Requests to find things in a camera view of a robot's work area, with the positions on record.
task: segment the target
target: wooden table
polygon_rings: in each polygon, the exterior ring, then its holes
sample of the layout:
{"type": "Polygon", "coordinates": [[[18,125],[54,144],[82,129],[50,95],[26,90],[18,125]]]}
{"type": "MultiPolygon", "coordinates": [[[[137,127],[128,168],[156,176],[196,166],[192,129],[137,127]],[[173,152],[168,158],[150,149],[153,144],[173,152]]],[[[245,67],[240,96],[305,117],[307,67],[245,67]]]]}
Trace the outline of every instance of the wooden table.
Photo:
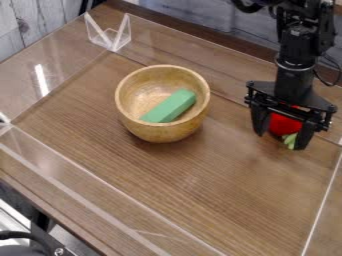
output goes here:
{"type": "MultiPolygon", "coordinates": [[[[113,7],[92,12],[101,27],[120,22],[113,7]]],[[[252,133],[241,103],[245,81],[272,80],[273,65],[137,17],[130,23],[118,54],[90,45],[78,19],[0,66],[1,79],[16,81],[1,91],[22,103],[18,112],[41,97],[34,79],[25,97],[17,93],[21,74],[42,65],[49,78],[64,76],[48,80],[52,88],[66,80],[0,137],[0,178],[105,255],[300,255],[336,173],[307,255],[338,255],[340,112],[308,149],[288,151],[252,133]],[[22,62],[30,66],[10,70],[22,62]],[[122,77],[157,63],[192,68],[212,90],[201,129],[165,145],[134,138],[113,106],[122,77]]],[[[176,28],[196,31],[187,26],[176,28]]],[[[338,88],[316,89],[342,106],[338,88]]]]}

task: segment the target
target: green sponge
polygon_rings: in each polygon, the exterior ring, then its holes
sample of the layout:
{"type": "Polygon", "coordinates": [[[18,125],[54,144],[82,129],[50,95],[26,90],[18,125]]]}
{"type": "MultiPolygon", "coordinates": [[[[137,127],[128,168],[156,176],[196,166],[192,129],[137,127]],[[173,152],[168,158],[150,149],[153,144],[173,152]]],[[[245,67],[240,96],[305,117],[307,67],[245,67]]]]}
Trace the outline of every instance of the green sponge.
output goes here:
{"type": "Polygon", "coordinates": [[[195,102],[195,93],[187,89],[179,89],[140,117],[140,120],[149,123],[169,123],[188,110],[195,102]]]}
{"type": "Polygon", "coordinates": [[[287,145],[287,148],[293,150],[293,146],[295,146],[295,140],[296,140],[296,133],[289,134],[289,135],[284,135],[283,138],[283,143],[287,145]]]}

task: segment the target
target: green block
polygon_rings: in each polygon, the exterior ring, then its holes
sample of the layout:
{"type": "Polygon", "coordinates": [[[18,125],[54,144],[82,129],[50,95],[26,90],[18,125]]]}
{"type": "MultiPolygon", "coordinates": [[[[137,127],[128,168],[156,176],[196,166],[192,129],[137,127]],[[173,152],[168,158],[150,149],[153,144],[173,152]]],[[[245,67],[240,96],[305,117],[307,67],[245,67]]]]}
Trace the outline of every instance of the green block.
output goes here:
{"type": "Polygon", "coordinates": [[[140,117],[140,120],[148,123],[169,123],[189,109],[195,102],[195,93],[187,89],[179,89],[140,117]]]}

